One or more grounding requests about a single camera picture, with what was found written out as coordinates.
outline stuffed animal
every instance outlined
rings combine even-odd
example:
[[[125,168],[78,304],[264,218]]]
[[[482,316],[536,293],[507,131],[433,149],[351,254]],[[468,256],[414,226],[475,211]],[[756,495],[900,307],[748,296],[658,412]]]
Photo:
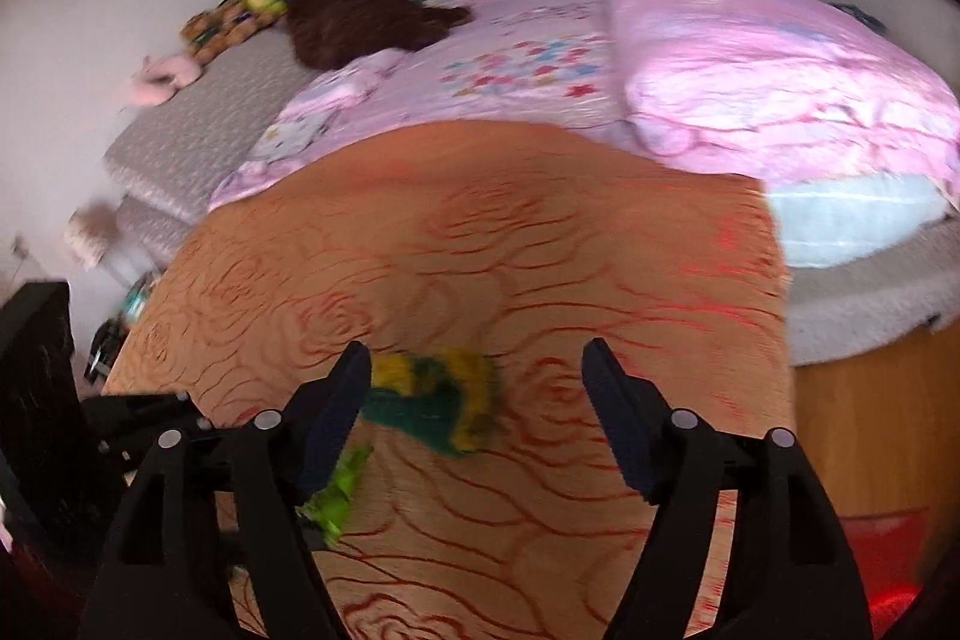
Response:
[[[286,11],[285,0],[223,0],[216,9],[190,18],[181,39],[194,60],[206,66],[224,50],[276,23]]]
[[[296,58],[309,68],[342,68],[381,49],[424,49],[472,19],[467,7],[410,0],[287,0]]]
[[[136,107],[157,107],[171,100],[176,92],[192,85],[203,74],[189,55],[171,55],[158,61],[143,59],[143,68],[133,75],[131,104]]]
[[[491,437],[499,398],[496,363],[475,351],[374,354],[363,415],[438,453],[462,455],[481,450]]]

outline green plastic object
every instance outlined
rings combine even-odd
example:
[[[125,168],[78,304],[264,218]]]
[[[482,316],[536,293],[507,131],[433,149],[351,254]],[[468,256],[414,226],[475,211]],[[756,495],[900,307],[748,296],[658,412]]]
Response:
[[[333,548],[344,533],[350,517],[350,501],[373,448],[353,448],[343,453],[333,470],[333,477],[323,490],[318,491],[296,512],[323,530],[326,547]]]

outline electrical outlet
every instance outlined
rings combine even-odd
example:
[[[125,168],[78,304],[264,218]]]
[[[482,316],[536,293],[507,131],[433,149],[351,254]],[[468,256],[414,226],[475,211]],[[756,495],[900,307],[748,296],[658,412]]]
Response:
[[[13,253],[13,258],[17,258],[20,261],[26,261],[27,258],[30,258],[30,248],[27,247],[27,239],[22,234],[17,234],[16,237],[13,238],[10,251]]]

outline orange bedspread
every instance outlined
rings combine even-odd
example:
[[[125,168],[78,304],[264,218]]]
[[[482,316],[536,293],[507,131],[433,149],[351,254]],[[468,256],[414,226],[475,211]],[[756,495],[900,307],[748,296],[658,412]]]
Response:
[[[109,391],[188,389],[224,425],[282,407],[351,339],[495,357],[491,448],[443,458],[368,432],[350,533],[318,562],[359,638],[589,640],[653,511],[623,485],[584,395],[584,343],[603,336],[718,429],[790,426],[784,280],[752,180],[671,172],[551,126],[431,124],[210,215]],[[723,533],[692,629],[715,608]],[[256,628],[246,581],[235,593]]]

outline pink stuffed toy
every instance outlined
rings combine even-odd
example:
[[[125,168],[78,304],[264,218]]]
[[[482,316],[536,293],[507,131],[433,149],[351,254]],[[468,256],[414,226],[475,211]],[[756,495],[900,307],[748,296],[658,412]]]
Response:
[[[203,68],[189,55],[170,55],[152,61],[143,59],[143,68],[133,75],[131,101],[137,107],[157,107],[176,92],[196,82]]]

